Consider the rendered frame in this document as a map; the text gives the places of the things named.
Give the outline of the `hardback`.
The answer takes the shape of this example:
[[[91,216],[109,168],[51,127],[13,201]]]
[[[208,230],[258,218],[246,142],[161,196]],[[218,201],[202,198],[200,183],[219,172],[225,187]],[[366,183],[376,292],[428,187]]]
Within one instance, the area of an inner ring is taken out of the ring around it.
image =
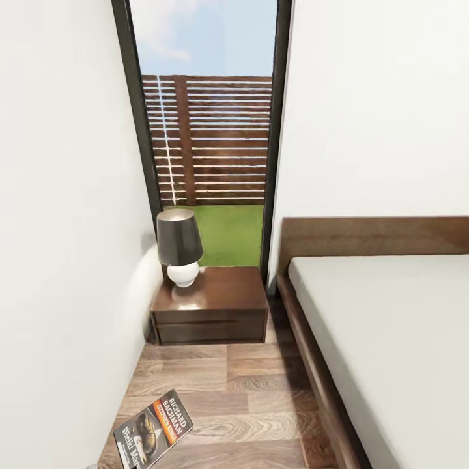
[[[113,431],[123,469],[149,469],[193,429],[175,389]]]

